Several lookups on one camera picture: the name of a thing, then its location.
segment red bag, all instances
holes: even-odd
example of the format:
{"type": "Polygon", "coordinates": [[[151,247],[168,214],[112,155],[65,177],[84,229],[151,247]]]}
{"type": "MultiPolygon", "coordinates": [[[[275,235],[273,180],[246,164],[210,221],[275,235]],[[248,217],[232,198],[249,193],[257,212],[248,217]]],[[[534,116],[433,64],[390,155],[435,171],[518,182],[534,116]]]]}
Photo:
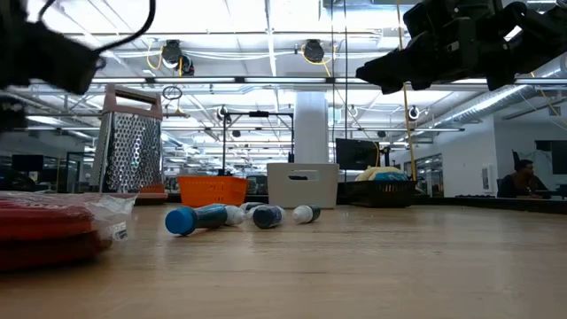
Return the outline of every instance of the red bag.
{"type": "Polygon", "coordinates": [[[134,200],[0,192],[0,270],[97,256],[125,236],[134,200]]]}

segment metal frame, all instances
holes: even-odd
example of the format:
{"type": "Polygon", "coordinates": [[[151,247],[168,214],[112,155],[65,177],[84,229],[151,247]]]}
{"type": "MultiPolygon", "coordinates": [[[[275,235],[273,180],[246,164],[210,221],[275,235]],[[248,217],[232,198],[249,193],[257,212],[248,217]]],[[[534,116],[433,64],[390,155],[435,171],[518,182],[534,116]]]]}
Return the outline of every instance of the metal frame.
{"type": "MultiPolygon", "coordinates": [[[[227,130],[229,127],[231,127],[232,125],[234,125],[242,116],[253,116],[254,114],[256,114],[257,112],[226,112],[224,114],[224,116],[222,117],[222,171],[221,174],[225,175],[226,174],[226,158],[227,158],[227,130]],[[227,118],[231,115],[235,115],[236,118],[230,123],[230,126],[227,127],[227,118]]],[[[293,120],[293,113],[279,113],[279,112],[259,112],[257,114],[262,114],[264,116],[254,116],[254,117],[269,117],[269,116],[275,116],[277,119],[281,120],[282,118],[280,116],[289,116],[291,118],[291,127],[289,128],[289,130],[291,131],[291,150],[290,150],[290,154],[291,154],[291,160],[293,160],[294,158],[294,148],[295,148],[295,123],[293,120]]]]}

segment pillar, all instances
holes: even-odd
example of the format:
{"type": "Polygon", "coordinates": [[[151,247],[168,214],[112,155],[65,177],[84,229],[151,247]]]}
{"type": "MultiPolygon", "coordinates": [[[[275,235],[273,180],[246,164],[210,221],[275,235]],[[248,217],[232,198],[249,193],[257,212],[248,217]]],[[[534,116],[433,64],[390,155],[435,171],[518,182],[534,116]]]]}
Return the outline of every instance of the pillar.
{"type": "Polygon", "coordinates": [[[325,92],[297,92],[293,113],[296,163],[329,163],[327,108],[325,92]]]}

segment white storage bin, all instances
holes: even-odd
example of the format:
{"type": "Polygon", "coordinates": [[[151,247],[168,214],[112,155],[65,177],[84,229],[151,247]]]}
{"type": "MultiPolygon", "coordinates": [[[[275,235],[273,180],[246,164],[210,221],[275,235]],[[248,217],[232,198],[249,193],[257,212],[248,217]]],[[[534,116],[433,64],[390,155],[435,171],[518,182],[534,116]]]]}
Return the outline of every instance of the white storage bin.
{"type": "Polygon", "coordinates": [[[318,205],[335,208],[337,204],[338,164],[268,164],[268,197],[270,205],[295,208],[318,205]],[[306,180],[294,180],[301,176],[306,180]]]}

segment orange plastic basket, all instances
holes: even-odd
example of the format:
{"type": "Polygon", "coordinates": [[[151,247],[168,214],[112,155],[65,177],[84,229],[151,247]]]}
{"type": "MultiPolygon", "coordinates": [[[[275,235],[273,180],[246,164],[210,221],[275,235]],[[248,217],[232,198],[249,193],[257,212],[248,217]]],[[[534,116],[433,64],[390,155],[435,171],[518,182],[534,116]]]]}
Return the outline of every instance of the orange plastic basket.
{"type": "Polygon", "coordinates": [[[177,176],[184,206],[242,205],[248,180],[229,176],[177,176]]]}

